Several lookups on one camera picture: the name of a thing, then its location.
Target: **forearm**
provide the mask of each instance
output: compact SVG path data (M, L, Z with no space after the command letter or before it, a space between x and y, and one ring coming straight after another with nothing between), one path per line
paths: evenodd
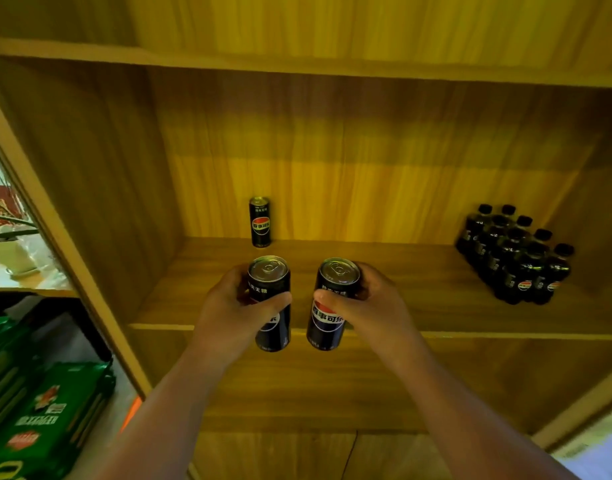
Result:
M576 478L455 379L425 344L411 346L397 368L455 480Z
M94 480L182 479L220 368L188 349L117 438Z

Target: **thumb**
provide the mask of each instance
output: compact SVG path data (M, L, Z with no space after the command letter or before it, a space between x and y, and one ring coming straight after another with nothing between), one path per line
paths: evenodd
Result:
M342 315L344 319L349 317L350 320L352 320L357 306L361 303L356 299L346 298L345 296L328 290L315 290L313 296L316 301L330 308L334 313Z
M286 306L290 305L291 301L293 301L293 295L291 295L291 292L286 291L254 305L249 305L248 310L255 322L262 326L286 308Z

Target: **flower pot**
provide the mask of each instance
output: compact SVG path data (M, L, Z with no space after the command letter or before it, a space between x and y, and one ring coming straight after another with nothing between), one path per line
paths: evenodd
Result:
M0 242L0 264L6 266L12 274L26 273L37 267L18 241Z

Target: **plant pot saucer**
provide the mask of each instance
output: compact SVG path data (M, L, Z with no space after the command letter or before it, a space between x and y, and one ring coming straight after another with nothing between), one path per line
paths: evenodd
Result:
M34 267L32 269L29 269L28 271L24 271L23 273L13 273L11 270L6 268L6 272L10 276L10 279L12 279L12 280L21 280L22 278L25 278L27 276L31 276L31 275L33 275L35 273L38 273L39 269Z

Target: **person's left hand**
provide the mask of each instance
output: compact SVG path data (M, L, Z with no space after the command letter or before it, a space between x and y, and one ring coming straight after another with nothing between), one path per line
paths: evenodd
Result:
M244 352L264 323L293 300L286 291L250 305L245 295L247 277L247 264L235 266L224 274L208 291L195 324L190 351L220 371Z

